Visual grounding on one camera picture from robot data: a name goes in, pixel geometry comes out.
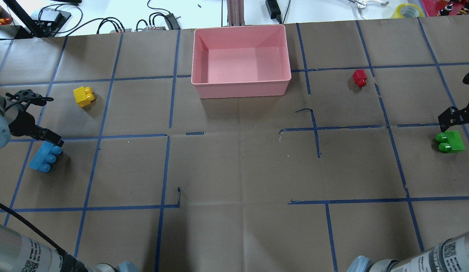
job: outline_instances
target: green building block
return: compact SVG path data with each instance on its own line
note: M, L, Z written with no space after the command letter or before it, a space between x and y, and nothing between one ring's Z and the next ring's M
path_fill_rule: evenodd
M438 133L436 135L436 141L440 143L440 151L444 153L459 153L464 150L459 131Z

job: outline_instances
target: pink plastic bin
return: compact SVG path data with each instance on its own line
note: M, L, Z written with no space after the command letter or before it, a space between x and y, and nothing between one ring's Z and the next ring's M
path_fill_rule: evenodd
M285 26L194 31L191 82L200 98L283 95L290 79Z

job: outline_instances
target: white floor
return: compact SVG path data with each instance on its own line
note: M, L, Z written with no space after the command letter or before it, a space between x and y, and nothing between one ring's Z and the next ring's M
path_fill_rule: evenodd
M58 3L50 0L17 1L29 14L43 6ZM389 5L381 6L376 2L369 2L362 12L364 16L362 18L356 5L348 0L291 0L285 23L386 19L392 16L398 5L408 1L419 3L418 0L390 0ZM146 3L147 0L83 0L79 7L84 11L82 22L98 17L117 17L126 28L134 29L139 19L148 19L149 14L155 12L149 9ZM283 16L288 0L278 0L278 4ZM183 29L212 28L227 24L226 0L151 0L151 6L170 10L176 17L180 17L178 22ZM60 9L72 13L72 17L63 29L68 30L74 27L79 20L79 11L68 6ZM245 22L247 25L277 23L276 20L269 18L265 0L245 0ZM73 35L95 34L98 23L99 21L92 22ZM156 25L165 26L166 23L163 19L157 18ZM112 26L106 24L100 33L108 33L111 30L113 30Z

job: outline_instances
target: roll of yellow tape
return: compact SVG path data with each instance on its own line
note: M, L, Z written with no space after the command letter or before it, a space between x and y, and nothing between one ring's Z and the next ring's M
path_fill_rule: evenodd
M395 9L394 14L392 14L391 18L416 18L416 17L424 17L423 10L420 7L414 4L400 4Z

